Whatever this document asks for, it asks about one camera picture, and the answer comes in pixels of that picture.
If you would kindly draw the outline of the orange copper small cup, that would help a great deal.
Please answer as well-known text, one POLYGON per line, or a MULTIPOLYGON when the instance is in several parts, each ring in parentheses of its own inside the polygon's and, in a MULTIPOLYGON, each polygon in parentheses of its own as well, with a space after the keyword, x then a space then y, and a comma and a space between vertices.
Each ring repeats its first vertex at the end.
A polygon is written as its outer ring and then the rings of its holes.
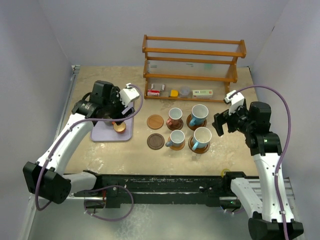
POLYGON ((127 125, 125 122, 122 122, 121 124, 117 124, 116 122, 113 122, 112 125, 113 125, 113 130, 118 134, 123 134, 127 128, 127 125))

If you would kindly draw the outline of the light blue tall mug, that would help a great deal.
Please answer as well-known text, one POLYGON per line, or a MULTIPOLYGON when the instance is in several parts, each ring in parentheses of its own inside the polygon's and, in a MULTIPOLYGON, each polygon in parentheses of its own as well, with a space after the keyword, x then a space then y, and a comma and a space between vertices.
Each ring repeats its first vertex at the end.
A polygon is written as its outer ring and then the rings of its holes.
POLYGON ((206 127, 198 127, 193 134, 193 140, 198 143, 206 144, 212 139, 211 131, 206 127))

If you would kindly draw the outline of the teal mug white inside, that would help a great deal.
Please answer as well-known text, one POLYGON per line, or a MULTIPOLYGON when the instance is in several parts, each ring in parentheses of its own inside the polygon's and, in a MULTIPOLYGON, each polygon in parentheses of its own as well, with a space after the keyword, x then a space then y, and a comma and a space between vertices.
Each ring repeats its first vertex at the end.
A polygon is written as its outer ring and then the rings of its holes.
POLYGON ((203 124, 209 114, 208 108, 203 104, 194 105, 191 109, 191 120, 189 121, 189 125, 200 126, 203 124))

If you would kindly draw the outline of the light wood coaster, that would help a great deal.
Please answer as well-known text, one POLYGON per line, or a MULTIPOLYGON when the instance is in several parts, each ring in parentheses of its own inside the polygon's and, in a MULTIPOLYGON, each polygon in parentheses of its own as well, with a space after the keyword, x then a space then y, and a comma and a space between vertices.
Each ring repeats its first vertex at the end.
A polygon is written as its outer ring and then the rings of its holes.
POLYGON ((153 114, 147 118, 146 124, 150 129, 158 130, 163 126, 164 119, 158 114, 153 114))

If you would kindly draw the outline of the dark walnut coaster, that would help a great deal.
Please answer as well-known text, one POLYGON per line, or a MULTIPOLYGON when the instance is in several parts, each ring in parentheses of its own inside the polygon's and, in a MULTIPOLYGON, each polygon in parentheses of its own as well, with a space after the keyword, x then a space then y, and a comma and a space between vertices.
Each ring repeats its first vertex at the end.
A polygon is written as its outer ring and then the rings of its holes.
POLYGON ((166 121, 166 126, 171 131, 181 130, 184 126, 184 122, 181 118, 180 119, 168 118, 168 120, 166 121))

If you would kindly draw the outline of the dark brown coaster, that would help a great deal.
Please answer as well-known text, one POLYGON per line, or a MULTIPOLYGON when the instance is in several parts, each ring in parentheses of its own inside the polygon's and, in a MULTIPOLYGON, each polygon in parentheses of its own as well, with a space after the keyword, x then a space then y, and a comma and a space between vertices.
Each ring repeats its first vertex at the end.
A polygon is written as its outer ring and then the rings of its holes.
POLYGON ((159 133, 152 133, 148 136, 146 143, 152 150, 159 150, 165 145, 165 139, 159 133))

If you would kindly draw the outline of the grey blue mug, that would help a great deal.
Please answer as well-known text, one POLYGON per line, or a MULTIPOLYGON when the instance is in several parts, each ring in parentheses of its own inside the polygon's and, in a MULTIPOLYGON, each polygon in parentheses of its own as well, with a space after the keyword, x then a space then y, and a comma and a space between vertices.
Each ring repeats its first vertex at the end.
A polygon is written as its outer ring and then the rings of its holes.
POLYGON ((181 130, 173 130, 169 136, 169 140, 165 143, 165 146, 179 148, 184 142, 185 134, 181 130))

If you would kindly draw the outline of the brown red mug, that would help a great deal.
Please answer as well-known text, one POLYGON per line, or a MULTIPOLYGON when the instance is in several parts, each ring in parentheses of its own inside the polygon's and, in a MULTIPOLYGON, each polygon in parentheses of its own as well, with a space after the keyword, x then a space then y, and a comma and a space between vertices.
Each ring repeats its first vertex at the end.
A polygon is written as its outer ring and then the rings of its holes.
POLYGON ((177 126, 180 123, 182 116, 183 112, 180 108, 171 108, 168 112, 168 120, 166 121, 166 125, 169 127, 177 126))

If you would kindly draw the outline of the orange terracotta coaster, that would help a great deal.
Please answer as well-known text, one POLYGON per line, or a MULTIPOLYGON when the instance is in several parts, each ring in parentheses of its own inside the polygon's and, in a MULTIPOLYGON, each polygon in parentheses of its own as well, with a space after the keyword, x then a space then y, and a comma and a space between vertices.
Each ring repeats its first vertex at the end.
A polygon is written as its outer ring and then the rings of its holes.
POLYGON ((170 146, 169 148, 171 149, 171 150, 174 150, 174 151, 180 151, 180 150, 182 150, 183 148, 184 148, 184 146, 185 146, 185 142, 183 142, 182 144, 180 144, 179 146, 170 146))

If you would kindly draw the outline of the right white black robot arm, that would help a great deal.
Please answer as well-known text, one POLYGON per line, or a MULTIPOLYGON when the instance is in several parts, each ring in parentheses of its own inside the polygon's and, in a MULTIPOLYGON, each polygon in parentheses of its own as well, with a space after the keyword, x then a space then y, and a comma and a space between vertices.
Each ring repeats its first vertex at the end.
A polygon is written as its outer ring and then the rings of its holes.
POLYGON ((261 197, 241 173, 227 173, 222 190, 240 200, 249 217, 251 239, 294 240, 304 233, 304 227, 295 220, 288 202, 280 163, 283 151, 279 136, 270 131, 271 113, 267 103, 254 101, 213 116, 218 136, 224 134, 224 124, 229 133, 238 131, 245 136, 257 168, 261 197))

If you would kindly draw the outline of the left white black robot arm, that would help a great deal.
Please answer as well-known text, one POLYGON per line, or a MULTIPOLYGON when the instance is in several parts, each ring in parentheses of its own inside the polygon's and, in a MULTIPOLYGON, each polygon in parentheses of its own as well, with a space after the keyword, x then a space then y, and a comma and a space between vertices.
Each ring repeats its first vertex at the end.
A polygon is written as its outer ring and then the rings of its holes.
POLYGON ((68 121, 49 149, 35 162, 28 161, 23 169, 27 189, 49 203, 61 204, 71 193, 87 191, 98 196, 103 184, 96 174, 82 172, 65 176, 65 169, 73 153, 98 122, 117 125, 133 118, 138 110, 130 104, 143 99, 140 88, 132 83, 123 89, 113 83, 97 80, 92 91, 77 101, 71 110, 68 121))

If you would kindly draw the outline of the lavender plastic tray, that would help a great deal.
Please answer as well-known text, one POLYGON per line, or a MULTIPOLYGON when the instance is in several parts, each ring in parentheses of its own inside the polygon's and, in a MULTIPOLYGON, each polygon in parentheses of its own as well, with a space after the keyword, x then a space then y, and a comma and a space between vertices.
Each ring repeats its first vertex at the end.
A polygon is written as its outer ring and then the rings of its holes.
POLYGON ((114 131, 113 125, 106 125, 104 121, 98 121, 90 133, 93 142, 125 142, 133 135, 133 118, 124 121, 126 130, 122 134, 114 131))

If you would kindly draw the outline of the green white long box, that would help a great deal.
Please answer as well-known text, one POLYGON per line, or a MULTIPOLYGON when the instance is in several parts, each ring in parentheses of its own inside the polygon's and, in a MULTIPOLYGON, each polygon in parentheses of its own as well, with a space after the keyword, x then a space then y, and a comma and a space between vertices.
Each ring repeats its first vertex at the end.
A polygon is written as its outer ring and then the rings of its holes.
POLYGON ((211 99, 213 91, 211 89, 193 90, 192 97, 194 99, 211 99))

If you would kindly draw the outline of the red white small box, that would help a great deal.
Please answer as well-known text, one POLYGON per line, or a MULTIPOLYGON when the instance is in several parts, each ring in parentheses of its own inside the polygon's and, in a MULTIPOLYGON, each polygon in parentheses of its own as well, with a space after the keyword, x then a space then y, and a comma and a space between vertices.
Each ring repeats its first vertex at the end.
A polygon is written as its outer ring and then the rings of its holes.
POLYGON ((160 93, 161 92, 159 90, 154 90, 154 89, 148 89, 147 90, 147 96, 148 97, 159 97, 160 93))

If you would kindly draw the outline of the yellow small object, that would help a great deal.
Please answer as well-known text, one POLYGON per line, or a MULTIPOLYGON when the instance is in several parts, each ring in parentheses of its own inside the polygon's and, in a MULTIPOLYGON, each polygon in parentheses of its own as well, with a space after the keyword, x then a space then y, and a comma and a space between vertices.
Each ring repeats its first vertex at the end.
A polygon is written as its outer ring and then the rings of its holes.
POLYGON ((178 96, 179 96, 179 91, 178 90, 172 89, 170 91, 170 97, 177 98, 178 96))

